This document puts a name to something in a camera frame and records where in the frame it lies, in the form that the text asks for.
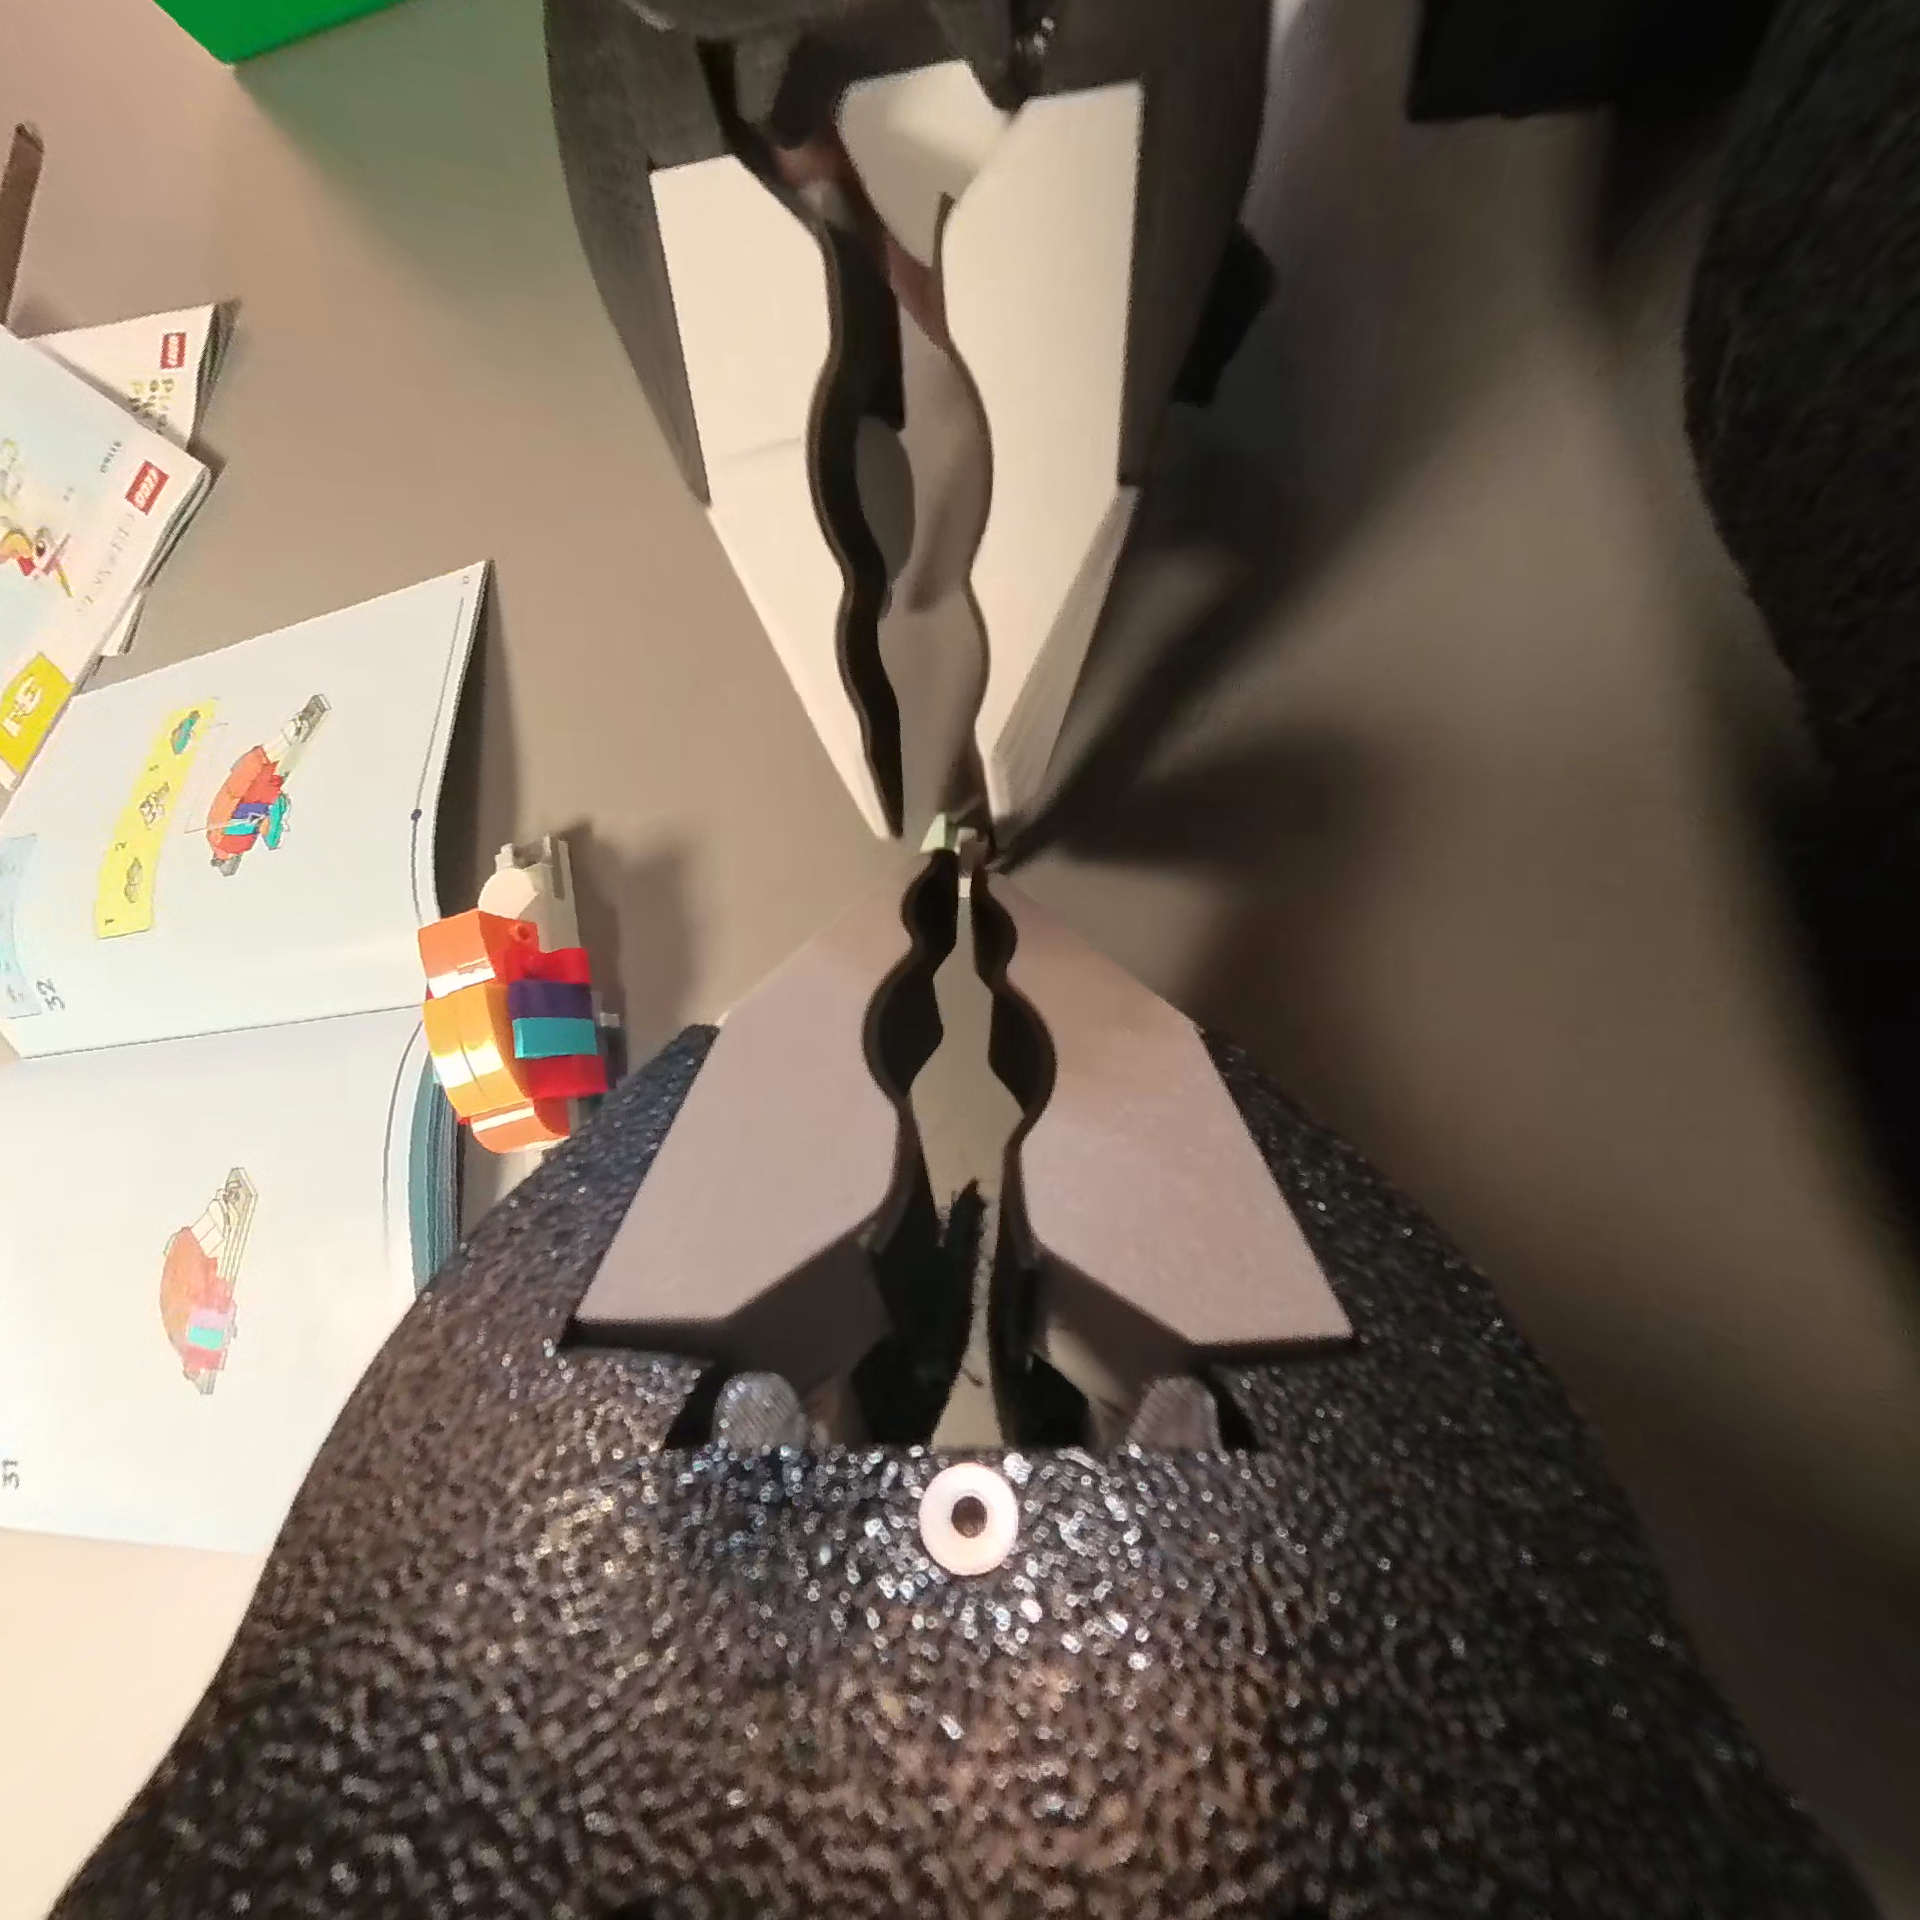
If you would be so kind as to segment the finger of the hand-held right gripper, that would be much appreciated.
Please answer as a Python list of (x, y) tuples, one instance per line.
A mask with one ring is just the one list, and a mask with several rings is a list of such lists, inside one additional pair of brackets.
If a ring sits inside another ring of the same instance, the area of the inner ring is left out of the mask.
[(936, 279), (990, 447), (966, 577), (988, 643), (985, 803), (1039, 800), (1138, 488), (1119, 479), (1144, 93), (996, 109), (965, 62), (857, 80), (838, 138), (881, 226)]
[(652, 177), (679, 325), (706, 519), (864, 826), (901, 835), (873, 711), (853, 680), (860, 565), (822, 502), (825, 403), (845, 333), (833, 314), (833, 231), (784, 205), (745, 161)]

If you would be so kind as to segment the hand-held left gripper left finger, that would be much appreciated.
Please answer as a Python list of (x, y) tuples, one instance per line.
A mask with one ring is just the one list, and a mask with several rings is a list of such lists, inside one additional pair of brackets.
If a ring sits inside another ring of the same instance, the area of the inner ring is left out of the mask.
[(575, 1314), (577, 1337), (842, 1387), (927, 1438), (961, 1358), (909, 1091), (944, 1039), (960, 864), (913, 853), (740, 999)]

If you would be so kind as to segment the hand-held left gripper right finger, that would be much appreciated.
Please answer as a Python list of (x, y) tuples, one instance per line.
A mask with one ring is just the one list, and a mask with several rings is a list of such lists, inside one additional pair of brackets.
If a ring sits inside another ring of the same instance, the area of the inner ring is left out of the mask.
[(988, 1297), (1005, 1433), (1124, 1433), (1168, 1378), (1330, 1354), (1352, 1321), (1202, 1029), (1008, 879), (972, 881), (1017, 1106)]

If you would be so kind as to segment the orange red lego model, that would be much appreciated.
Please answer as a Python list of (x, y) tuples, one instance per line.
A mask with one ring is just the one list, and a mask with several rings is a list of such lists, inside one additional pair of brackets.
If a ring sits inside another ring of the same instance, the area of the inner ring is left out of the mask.
[(471, 1141), (542, 1157), (610, 1094), (617, 1018), (582, 943), (568, 845), (506, 845), (478, 902), (418, 931), (429, 1063)]

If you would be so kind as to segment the open lego instruction booklet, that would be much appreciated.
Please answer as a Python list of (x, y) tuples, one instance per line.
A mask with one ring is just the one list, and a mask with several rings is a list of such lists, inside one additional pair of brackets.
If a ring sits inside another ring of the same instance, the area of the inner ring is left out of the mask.
[(486, 590), (90, 690), (6, 803), (4, 1533), (263, 1552), (442, 1261), (415, 935)]

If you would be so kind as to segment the green plastic bin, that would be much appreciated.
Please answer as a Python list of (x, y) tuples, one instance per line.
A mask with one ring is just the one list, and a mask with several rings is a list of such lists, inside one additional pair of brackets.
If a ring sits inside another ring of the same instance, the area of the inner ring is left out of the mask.
[(239, 66), (286, 46), (336, 32), (362, 16), (391, 13), (398, 3), (167, 0), (158, 8), (215, 62)]

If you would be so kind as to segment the small white instruction booklet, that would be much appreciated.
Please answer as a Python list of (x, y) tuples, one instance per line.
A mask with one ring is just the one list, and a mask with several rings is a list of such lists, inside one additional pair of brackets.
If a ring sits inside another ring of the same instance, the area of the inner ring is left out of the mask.
[[(223, 307), (194, 304), (140, 321), (71, 327), (28, 342), (46, 343), (48, 353), (142, 415), (167, 439), (188, 447), (210, 469), (194, 450), (194, 439), (204, 400), (223, 354), (226, 333), (228, 314)], [(137, 607), (111, 638), (110, 656), (125, 649)]]

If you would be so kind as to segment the bird cover instruction booklet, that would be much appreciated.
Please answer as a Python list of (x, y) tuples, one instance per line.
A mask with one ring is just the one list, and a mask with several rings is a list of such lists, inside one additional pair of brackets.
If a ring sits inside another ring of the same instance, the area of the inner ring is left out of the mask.
[(1, 783), (110, 655), (210, 469), (46, 343), (1, 334)]

